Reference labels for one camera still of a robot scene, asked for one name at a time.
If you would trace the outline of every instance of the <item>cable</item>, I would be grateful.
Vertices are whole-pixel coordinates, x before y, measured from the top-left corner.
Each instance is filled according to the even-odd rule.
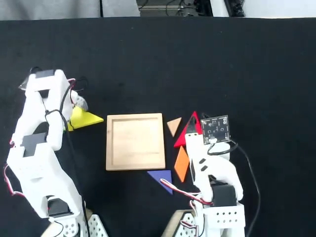
[[[165,186],[167,186],[168,188],[170,188],[170,189],[172,189],[172,190],[174,190],[174,191],[176,191],[178,193],[181,193],[181,194],[183,194],[183,195],[185,195],[185,196],[187,196],[187,197],[189,197],[189,198],[191,198],[193,200],[196,200],[196,201],[198,201],[198,202],[200,202],[200,203],[202,203],[204,205],[212,205],[213,204],[212,202],[207,202],[207,201],[204,201],[202,198],[198,198],[198,197],[194,196],[194,195],[199,195],[200,193],[188,193],[188,192],[185,192],[183,190],[178,189],[176,186],[174,186],[173,184],[171,184],[170,182],[168,182],[165,179],[160,179],[160,182],[162,184],[164,184]]]
[[[174,1],[176,1],[176,0],[171,0],[171,1],[169,1],[169,2],[166,4],[166,15],[167,15],[167,16],[169,16],[169,14],[168,14],[168,6],[169,6],[170,4],[172,4]]]
[[[202,230],[202,233],[198,236],[198,237],[201,237],[204,233],[204,230],[205,230],[205,215],[203,214],[203,230]]]
[[[6,184],[7,184],[8,189],[9,189],[9,191],[10,191],[10,194],[11,194],[12,196],[14,196],[14,195],[19,195],[19,196],[22,196],[22,197],[25,198],[25,196],[24,196],[24,194],[23,194],[22,192],[14,191],[14,190],[13,190],[12,185],[11,185],[11,182],[10,182],[8,176],[6,175],[6,169],[7,169],[8,167],[9,167],[9,165],[6,163],[6,164],[4,165],[4,167],[3,167],[3,177],[4,177],[4,181],[5,181]]]
[[[80,81],[84,81],[85,82],[85,87],[82,87],[79,90],[75,90],[74,89],[74,91],[76,91],[76,92],[83,91],[83,90],[85,90],[85,89],[87,89],[89,87],[89,82],[88,82],[88,79],[86,77],[81,77],[78,80],[76,80],[76,84],[78,84],[78,82],[80,82]]]
[[[67,93],[68,93],[68,91],[72,88],[72,86],[74,85],[74,83],[75,83],[74,81],[71,82],[70,85],[67,87],[67,89],[66,89],[66,91],[65,91],[65,93],[64,93],[64,95],[63,95],[63,98],[62,98],[62,100],[61,100],[60,109],[59,109],[59,110],[52,110],[52,111],[45,111],[45,118],[46,118],[47,115],[49,115],[49,114],[51,114],[51,113],[53,113],[53,112],[59,112],[60,117],[61,117],[61,119],[62,119],[63,122],[64,122],[65,130],[66,130],[66,135],[67,135],[67,140],[68,140],[68,144],[69,144],[70,151],[71,151],[72,163],[73,163],[73,165],[74,165],[75,177],[76,177],[76,180],[77,180],[77,190],[78,190],[78,193],[81,195],[81,204],[82,204],[82,210],[83,210],[84,220],[85,220],[85,222],[86,222],[88,237],[90,237],[89,222],[88,222],[87,214],[86,214],[86,211],[85,211],[84,199],[83,199],[83,195],[82,195],[82,192],[81,192],[81,188],[80,188],[79,182],[78,182],[78,174],[77,174],[76,161],[75,161],[75,149],[74,149],[73,143],[72,143],[72,141],[71,141],[71,139],[70,139],[70,132],[69,132],[69,129],[68,129],[67,120],[65,119],[65,117],[64,117],[63,114],[62,114],[63,107],[64,107],[64,102],[65,102]]]
[[[215,146],[216,143],[213,143],[209,146],[208,150],[207,150],[207,154],[209,155],[209,151]]]
[[[148,4],[149,0],[146,0],[141,7],[138,8],[138,10],[142,9],[144,6]]]
[[[61,229],[61,231],[60,231],[57,235],[55,235],[55,236],[53,236],[53,237],[57,237],[57,236],[59,236],[59,235],[63,232],[63,230],[64,230],[64,225],[63,225],[63,224],[61,224],[61,223],[60,223],[60,222],[58,222],[58,221],[55,221],[55,223],[57,223],[57,224],[61,225],[61,226],[62,226],[62,229]]]
[[[238,147],[238,143],[237,142],[234,142],[233,140],[231,140],[232,143],[234,143],[234,146],[233,147],[230,147],[228,150],[226,151],[223,151],[223,152],[212,152],[210,153],[209,151],[212,149],[213,146],[211,146],[208,150],[207,150],[207,154],[209,156],[220,156],[220,155],[224,155],[224,154],[227,154],[227,153],[230,153],[232,151],[234,151],[237,147]]]
[[[240,150],[241,153],[243,153],[243,155],[244,155],[244,156],[246,157],[246,159],[247,159],[248,166],[249,166],[249,169],[250,169],[250,173],[251,173],[251,175],[252,175],[252,179],[253,179],[253,182],[254,182],[254,184],[255,184],[255,186],[256,186],[257,194],[258,194],[258,206],[257,206],[257,210],[256,210],[255,216],[253,217],[252,222],[251,222],[251,224],[250,224],[250,226],[249,226],[248,233],[247,233],[247,235],[246,235],[246,237],[250,237],[250,234],[251,234],[251,232],[252,232],[252,229],[253,229],[253,227],[254,227],[254,224],[255,224],[255,222],[256,222],[256,220],[257,220],[257,218],[258,218],[259,212],[260,212],[261,194],[260,194],[260,190],[259,190],[259,185],[258,185],[257,180],[256,180],[256,177],[255,177],[255,175],[254,175],[254,173],[253,173],[252,166],[251,166],[251,163],[250,163],[250,160],[249,160],[249,157],[248,157],[247,153],[246,153],[246,152],[244,151],[244,149],[243,149],[242,147],[240,147],[240,146],[238,147],[238,149]]]

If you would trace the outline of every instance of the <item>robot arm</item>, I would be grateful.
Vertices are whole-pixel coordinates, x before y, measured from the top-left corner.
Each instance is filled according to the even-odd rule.
[[[73,104],[85,103],[76,92],[70,92],[70,84],[62,70],[42,71],[31,74],[25,90],[23,113],[12,135],[7,164],[19,179],[23,195],[41,218],[51,222],[58,220],[64,226],[72,226],[75,236],[87,236],[82,199],[72,179],[61,168],[54,151],[61,148],[64,122],[68,121]],[[33,134],[42,122],[48,122],[47,134]]]
[[[210,177],[216,178],[226,186],[233,187],[235,200],[228,205],[218,204],[207,206],[198,201],[193,201],[195,206],[195,221],[198,236],[200,237],[244,237],[245,216],[244,207],[238,201],[243,198],[243,188],[237,175],[235,166],[229,161],[229,153],[220,156],[209,156],[207,151],[210,145],[204,145],[203,135],[195,132],[185,135],[187,153],[190,159],[190,170],[193,184],[200,189],[198,196],[207,202],[214,202],[219,198],[215,193],[215,186],[211,185]],[[230,148],[227,143],[217,143],[212,152],[226,151]]]

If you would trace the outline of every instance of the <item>orange triangle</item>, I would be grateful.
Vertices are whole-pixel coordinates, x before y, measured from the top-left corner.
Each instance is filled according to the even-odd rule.
[[[176,119],[174,119],[172,121],[167,122],[169,130],[170,130],[171,135],[173,137],[174,137],[174,135],[175,135],[175,133],[176,133],[176,131],[178,129],[178,126],[179,126],[180,122],[181,122],[181,118],[176,118]]]
[[[186,151],[184,150],[183,146],[181,146],[177,159],[176,159],[176,163],[174,164],[174,169],[176,173],[178,174],[181,182],[183,182],[184,178],[186,177],[189,163],[190,163],[189,157]]]

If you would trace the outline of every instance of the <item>black cloth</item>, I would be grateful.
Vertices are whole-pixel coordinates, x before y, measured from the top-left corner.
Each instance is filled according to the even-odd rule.
[[[29,68],[85,76],[89,110],[107,115],[158,113],[166,168],[173,169],[166,122],[192,112],[229,115],[232,138],[247,151],[262,193],[253,235],[314,236],[315,19],[115,18],[0,22],[0,159],[24,104],[17,89]],[[67,140],[58,153],[73,177]],[[170,195],[144,170],[105,171],[106,122],[71,133],[87,207],[109,236],[158,237],[188,198]],[[231,154],[244,188],[246,221],[257,195],[246,160]],[[48,225],[0,183],[1,236],[39,236]]]

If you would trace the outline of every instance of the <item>black wire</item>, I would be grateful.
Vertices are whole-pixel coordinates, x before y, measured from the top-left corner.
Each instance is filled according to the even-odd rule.
[[[169,16],[169,14],[168,14],[168,6],[169,6],[170,4],[172,4],[174,1],[176,1],[176,0],[171,0],[171,1],[169,1],[169,2],[166,4],[166,15],[167,15],[167,16]]]
[[[79,90],[76,90],[76,88],[74,88],[73,90],[74,90],[75,92],[83,91],[83,90],[85,90],[85,89],[87,89],[87,88],[89,87],[89,82],[88,82],[88,79],[87,79],[86,77],[81,77],[80,79],[76,80],[76,85],[78,85],[78,82],[80,82],[80,81],[84,81],[84,82],[85,82],[85,86],[82,87],[82,88],[79,89]]]
[[[63,116],[62,114],[62,110],[63,110],[63,107],[64,107],[64,102],[65,102],[65,99],[66,99],[66,96],[67,96],[67,93],[68,91],[71,89],[71,87],[74,85],[75,82],[73,83],[70,83],[70,85],[67,87],[64,95],[63,95],[63,98],[61,100],[61,104],[60,104],[60,109],[59,110],[52,110],[52,111],[45,111],[45,118],[47,115],[53,113],[53,112],[59,112],[60,114],[60,117],[61,119],[63,120],[64,122],[64,126],[65,126],[65,130],[66,130],[66,135],[67,135],[67,139],[68,139],[68,144],[69,144],[69,147],[70,147],[70,151],[71,151],[71,158],[72,158],[72,163],[74,165],[74,172],[75,172],[75,177],[76,177],[76,180],[77,180],[77,190],[78,190],[78,193],[81,195],[81,204],[82,204],[82,210],[83,210],[83,215],[84,215],[84,220],[86,222],[86,227],[87,227],[87,233],[88,233],[88,237],[90,237],[90,229],[89,229],[89,223],[88,223],[88,218],[87,218],[87,213],[85,211],[85,206],[84,206],[84,199],[83,199],[83,195],[82,195],[82,192],[81,192],[81,188],[79,186],[79,182],[78,182],[78,174],[77,174],[77,168],[76,168],[76,161],[75,161],[75,149],[74,149],[74,146],[73,146],[73,143],[70,139],[70,132],[69,132],[69,129],[68,129],[68,123],[67,123],[67,120],[65,119],[65,117]]]
[[[212,149],[212,147],[214,146],[212,146],[211,145],[211,147],[207,150],[207,154],[209,155],[209,156],[220,156],[220,155],[224,155],[224,154],[227,154],[227,153],[229,153],[229,152],[232,152],[232,151],[234,151],[237,147],[238,147],[238,143],[237,142],[234,142],[233,140],[231,140],[231,142],[232,143],[234,143],[234,146],[233,147],[230,147],[228,150],[226,150],[226,151],[223,151],[223,152],[212,152],[212,153],[210,153],[209,151]]]
[[[53,236],[53,237],[59,236],[59,235],[63,232],[63,230],[64,230],[64,225],[63,225],[63,224],[59,223],[58,221],[55,221],[55,223],[61,225],[63,228],[61,229],[61,231],[60,231],[57,235],[55,235],[55,236]]]
[[[71,124],[71,120],[69,120],[69,125],[73,128],[73,130],[75,129],[74,126]]]
[[[142,9],[144,6],[146,6],[146,5],[148,4],[148,2],[149,2],[149,0],[146,0],[146,1],[144,2],[144,4],[143,4],[140,8],[138,8],[138,10],[140,10],[140,9]]]
[[[261,194],[260,194],[260,189],[259,189],[259,185],[257,183],[257,180],[256,180],[256,177],[253,173],[253,170],[252,170],[252,166],[251,166],[251,163],[250,163],[250,160],[249,160],[249,157],[247,155],[247,153],[244,151],[244,149],[241,147],[241,146],[238,146],[238,149],[240,150],[241,153],[243,153],[243,155],[246,157],[247,159],[247,162],[248,162],[248,166],[249,166],[249,169],[250,169],[250,173],[252,175],[252,179],[253,179],[253,182],[256,186],[256,189],[257,189],[257,194],[258,194],[258,205],[257,205],[257,210],[256,210],[256,213],[255,213],[255,216],[253,217],[252,219],[252,222],[249,226],[249,229],[248,229],[248,233],[246,235],[246,237],[250,237],[251,235],[251,232],[252,232],[252,229],[254,227],[254,224],[256,223],[256,220],[258,218],[258,215],[259,215],[259,212],[260,212],[260,205],[261,205]]]
[[[215,146],[215,143],[211,144],[210,147],[207,150],[207,154],[209,154],[209,151]]]
[[[203,214],[203,220],[204,220],[204,222],[203,222],[203,230],[202,230],[202,233],[198,237],[201,237],[203,235],[203,233],[204,233],[204,229],[205,229],[205,214]]]

